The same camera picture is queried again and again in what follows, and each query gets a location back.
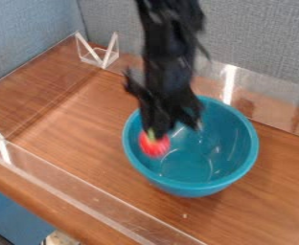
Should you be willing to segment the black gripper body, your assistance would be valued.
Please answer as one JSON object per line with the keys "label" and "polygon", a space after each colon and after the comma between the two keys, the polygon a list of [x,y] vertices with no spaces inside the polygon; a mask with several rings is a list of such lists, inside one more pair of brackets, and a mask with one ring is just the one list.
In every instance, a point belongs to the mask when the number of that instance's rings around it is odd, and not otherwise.
{"label": "black gripper body", "polygon": [[194,56],[162,61],[146,59],[143,72],[131,67],[126,69],[124,89],[138,99],[139,109],[171,108],[175,123],[199,130],[203,106],[191,88],[194,72]]}

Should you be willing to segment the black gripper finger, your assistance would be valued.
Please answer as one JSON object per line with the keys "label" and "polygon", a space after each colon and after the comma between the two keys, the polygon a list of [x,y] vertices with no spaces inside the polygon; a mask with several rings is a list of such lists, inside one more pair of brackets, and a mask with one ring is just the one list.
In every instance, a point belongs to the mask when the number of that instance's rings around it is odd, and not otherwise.
{"label": "black gripper finger", "polygon": [[142,126],[146,132],[151,132],[161,139],[175,126],[175,115],[171,108],[141,109]]}

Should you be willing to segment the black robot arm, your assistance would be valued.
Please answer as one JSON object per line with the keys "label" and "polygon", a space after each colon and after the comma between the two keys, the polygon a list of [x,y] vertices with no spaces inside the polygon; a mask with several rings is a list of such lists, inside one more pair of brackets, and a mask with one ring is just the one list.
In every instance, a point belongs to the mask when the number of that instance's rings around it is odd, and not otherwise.
{"label": "black robot arm", "polygon": [[205,31],[206,15],[198,0],[135,0],[143,40],[143,74],[124,72],[126,91],[139,103],[142,126],[159,140],[183,123],[201,128],[203,106],[191,88],[195,53],[206,49],[197,35]]}

